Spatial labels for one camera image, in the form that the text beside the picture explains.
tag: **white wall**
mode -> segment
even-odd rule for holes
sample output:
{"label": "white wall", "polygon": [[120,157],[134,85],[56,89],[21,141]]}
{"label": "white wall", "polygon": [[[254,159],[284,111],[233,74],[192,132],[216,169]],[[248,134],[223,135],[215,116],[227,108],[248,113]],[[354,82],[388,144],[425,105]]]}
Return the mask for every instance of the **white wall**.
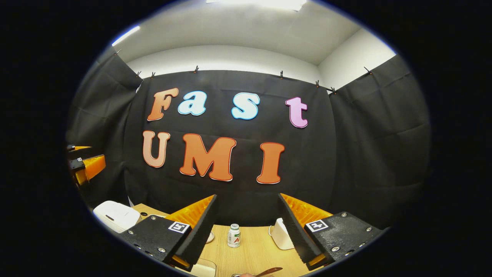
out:
{"label": "white wall", "polygon": [[157,52],[127,63],[141,78],[152,72],[162,75],[173,72],[198,70],[239,70],[268,73],[315,83],[321,74],[317,66],[276,52],[256,48],[203,45]]}
{"label": "white wall", "polygon": [[319,64],[323,87],[340,87],[395,56],[395,52],[365,29],[360,29]]}

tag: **light blue letter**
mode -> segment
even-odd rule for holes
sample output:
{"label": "light blue letter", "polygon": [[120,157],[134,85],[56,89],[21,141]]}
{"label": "light blue letter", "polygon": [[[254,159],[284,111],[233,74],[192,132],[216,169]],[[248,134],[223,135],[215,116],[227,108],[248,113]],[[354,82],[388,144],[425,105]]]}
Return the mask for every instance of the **light blue letter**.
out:
{"label": "light blue letter", "polygon": [[249,120],[258,114],[256,105],[260,104],[260,97],[255,93],[241,92],[234,96],[232,103],[236,106],[231,110],[232,116],[236,119]]}
{"label": "light blue letter", "polygon": [[207,99],[207,94],[203,91],[192,91],[184,95],[183,99],[185,101],[181,102],[178,106],[178,113],[189,114],[198,116],[205,112],[205,100]]}

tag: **orange letter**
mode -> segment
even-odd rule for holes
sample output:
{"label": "orange letter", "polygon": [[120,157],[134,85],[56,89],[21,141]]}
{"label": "orange letter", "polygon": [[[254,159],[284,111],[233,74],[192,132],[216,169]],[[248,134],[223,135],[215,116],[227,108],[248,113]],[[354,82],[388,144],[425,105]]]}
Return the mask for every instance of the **orange letter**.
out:
{"label": "orange letter", "polygon": [[160,168],[164,165],[164,161],[166,160],[166,144],[171,136],[165,132],[157,134],[157,137],[159,138],[159,154],[157,155],[157,159],[154,159],[151,154],[152,139],[154,137],[154,132],[144,131],[144,160],[149,166]]}
{"label": "orange letter", "polygon": [[186,142],[186,150],[184,152],[184,164],[180,168],[181,173],[189,176],[195,175],[196,171],[193,168],[193,161],[195,161],[198,173],[203,177],[213,163],[214,167],[209,174],[210,178],[219,181],[232,180],[229,165],[232,148],[236,146],[234,139],[218,138],[208,152],[205,150],[202,137],[197,134],[186,134],[183,136],[183,140]]}
{"label": "orange letter", "polygon": [[147,120],[154,121],[161,119],[164,116],[164,114],[161,112],[161,108],[167,110],[167,108],[169,108],[169,105],[171,104],[171,97],[166,96],[170,95],[172,97],[176,97],[178,96],[178,93],[178,89],[174,88],[154,94],[154,105],[152,106],[152,111],[147,117]]}
{"label": "orange letter", "polygon": [[280,143],[265,142],[260,145],[263,150],[263,168],[261,174],[256,178],[260,184],[276,184],[280,182],[278,176],[278,163],[280,162],[280,153],[285,150],[285,146]]}

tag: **plate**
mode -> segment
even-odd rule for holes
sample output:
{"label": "plate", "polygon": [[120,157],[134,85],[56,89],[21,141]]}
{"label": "plate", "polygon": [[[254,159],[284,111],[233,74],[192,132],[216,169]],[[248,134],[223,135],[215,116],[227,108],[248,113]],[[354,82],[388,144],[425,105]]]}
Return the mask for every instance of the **plate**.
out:
{"label": "plate", "polygon": [[209,235],[209,238],[207,239],[207,242],[206,243],[209,243],[209,242],[213,241],[214,238],[215,238],[214,233],[212,231],[210,231],[210,235]]}

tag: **clip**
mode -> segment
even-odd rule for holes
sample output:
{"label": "clip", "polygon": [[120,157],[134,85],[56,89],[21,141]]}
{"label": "clip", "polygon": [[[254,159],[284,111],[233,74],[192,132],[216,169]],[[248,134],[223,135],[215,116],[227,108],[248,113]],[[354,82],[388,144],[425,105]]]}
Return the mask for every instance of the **clip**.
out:
{"label": "clip", "polygon": [[367,69],[366,67],[364,68],[368,71],[369,75],[372,75],[372,72],[369,69]]}

